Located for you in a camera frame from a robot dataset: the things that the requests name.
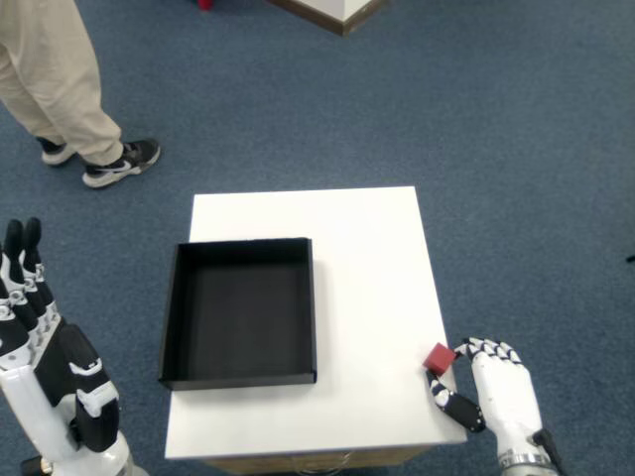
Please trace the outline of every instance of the black box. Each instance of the black box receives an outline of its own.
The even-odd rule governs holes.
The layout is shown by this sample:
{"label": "black box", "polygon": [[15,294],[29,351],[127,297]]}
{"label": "black box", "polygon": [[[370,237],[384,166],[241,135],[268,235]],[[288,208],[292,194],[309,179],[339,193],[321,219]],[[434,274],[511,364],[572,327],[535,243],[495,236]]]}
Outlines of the black box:
{"label": "black box", "polygon": [[198,390],[317,377],[310,239],[177,245],[160,382]]}

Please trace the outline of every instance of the black sneaker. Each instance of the black sneaker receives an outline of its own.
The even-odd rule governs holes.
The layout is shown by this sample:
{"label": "black sneaker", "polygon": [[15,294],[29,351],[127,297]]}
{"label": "black sneaker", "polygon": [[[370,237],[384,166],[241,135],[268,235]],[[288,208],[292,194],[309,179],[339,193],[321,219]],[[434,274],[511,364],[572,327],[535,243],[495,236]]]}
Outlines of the black sneaker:
{"label": "black sneaker", "polygon": [[42,145],[42,162],[47,166],[60,166],[75,154],[68,144],[58,146],[43,137],[36,139]]}
{"label": "black sneaker", "polygon": [[161,148],[154,139],[128,142],[123,154],[108,166],[86,166],[82,180],[91,188],[101,188],[131,174],[138,175],[159,159]]}

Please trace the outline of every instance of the beige pants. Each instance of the beige pants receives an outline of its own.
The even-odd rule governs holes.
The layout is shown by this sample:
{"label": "beige pants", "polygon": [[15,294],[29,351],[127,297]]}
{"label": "beige pants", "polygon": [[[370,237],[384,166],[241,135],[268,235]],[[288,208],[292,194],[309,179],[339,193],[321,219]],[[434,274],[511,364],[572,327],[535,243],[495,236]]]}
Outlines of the beige pants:
{"label": "beige pants", "polygon": [[121,156],[73,0],[0,0],[0,99],[31,134],[67,143],[92,164]]}

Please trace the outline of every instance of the white table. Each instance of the white table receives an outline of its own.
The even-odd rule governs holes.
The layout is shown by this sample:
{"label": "white table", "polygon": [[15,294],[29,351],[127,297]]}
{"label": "white table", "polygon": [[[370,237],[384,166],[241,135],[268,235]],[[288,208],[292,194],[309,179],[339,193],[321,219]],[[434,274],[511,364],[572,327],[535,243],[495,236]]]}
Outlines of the white table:
{"label": "white table", "polygon": [[194,197],[192,242],[283,237],[313,240],[317,383],[172,392],[166,457],[464,442],[422,371],[445,332],[415,189]]}

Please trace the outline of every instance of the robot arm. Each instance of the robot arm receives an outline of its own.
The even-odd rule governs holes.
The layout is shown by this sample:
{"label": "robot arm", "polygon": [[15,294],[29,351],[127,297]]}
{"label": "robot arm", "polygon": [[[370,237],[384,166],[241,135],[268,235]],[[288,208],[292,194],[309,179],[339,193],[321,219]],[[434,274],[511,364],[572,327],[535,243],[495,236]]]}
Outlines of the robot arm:
{"label": "robot arm", "polygon": [[40,237],[39,220],[26,229],[12,220],[0,253],[0,387],[42,455],[22,474],[147,476],[118,430],[119,395],[101,359],[58,313]]}
{"label": "robot arm", "polygon": [[448,389],[427,371],[436,405],[467,429],[496,434],[504,476],[566,475],[551,435],[543,429],[531,376],[504,342],[469,338],[455,349],[467,356],[480,406]]}

